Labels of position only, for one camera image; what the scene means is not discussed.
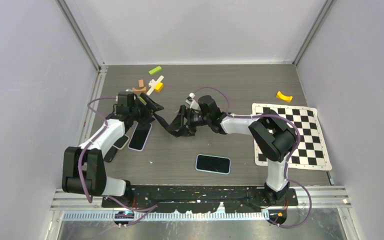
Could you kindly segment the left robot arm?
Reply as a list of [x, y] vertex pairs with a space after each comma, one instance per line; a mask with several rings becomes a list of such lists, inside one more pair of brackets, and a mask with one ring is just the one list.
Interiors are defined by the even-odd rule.
[[109, 115], [95, 113], [103, 118], [99, 130], [79, 146], [64, 151], [61, 186], [66, 193], [85, 195], [88, 202], [92, 197], [112, 196], [121, 207], [128, 207], [134, 199], [127, 190], [129, 183], [107, 176], [104, 157], [133, 123], [150, 124], [164, 107], [145, 93], [121, 91], [113, 100], [116, 103]]

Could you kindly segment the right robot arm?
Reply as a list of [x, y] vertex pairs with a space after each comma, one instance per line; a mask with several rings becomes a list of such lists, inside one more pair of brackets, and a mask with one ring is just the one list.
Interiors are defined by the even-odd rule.
[[288, 160], [301, 139], [297, 127], [271, 109], [260, 115], [237, 115], [221, 111], [210, 95], [204, 95], [197, 101], [189, 96], [186, 103], [180, 106], [174, 120], [165, 126], [166, 131], [176, 137], [191, 137], [197, 127], [208, 126], [216, 134], [252, 136], [268, 160], [265, 198], [271, 205], [279, 205], [290, 186]]

